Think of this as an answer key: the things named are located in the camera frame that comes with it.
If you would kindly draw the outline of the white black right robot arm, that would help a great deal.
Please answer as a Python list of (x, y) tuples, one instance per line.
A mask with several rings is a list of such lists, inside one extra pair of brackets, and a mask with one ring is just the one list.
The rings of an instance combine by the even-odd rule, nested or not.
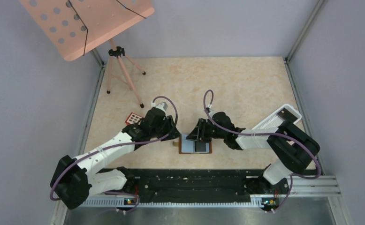
[(224, 112), (200, 118), (186, 140), (209, 143), (222, 139), (233, 150), (271, 149), (278, 157), (261, 175), (271, 185), (289, 175), (304, 174), (320, 151), (320, 145), (291, 121), (268, 129), (236, 127)]

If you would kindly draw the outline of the black VIP credit card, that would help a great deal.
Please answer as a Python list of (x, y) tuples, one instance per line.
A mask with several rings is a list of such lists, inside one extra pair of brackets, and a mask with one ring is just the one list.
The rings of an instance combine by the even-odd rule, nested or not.
[(277, 116), (280, 117), (283, 121), (289, 121), (295, 123), (298, 117), (291, 113), (287, 108), (282, 108), (278, 113)]

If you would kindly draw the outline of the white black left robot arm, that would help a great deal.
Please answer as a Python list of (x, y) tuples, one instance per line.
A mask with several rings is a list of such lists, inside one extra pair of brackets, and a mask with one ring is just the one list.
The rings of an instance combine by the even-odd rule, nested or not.
[(87, 198), (111, 190), (121, 190), (133, 177), (123, 168), (101, 172), (119, 157), (158, 141), (179, 136), (175, 121), (166, 114), (165, 102), (153, 105), (138, 123), (127, 125), (116, 136), (95, 149), (62, 157), (50, 182), (50, 198), (72, 210)]

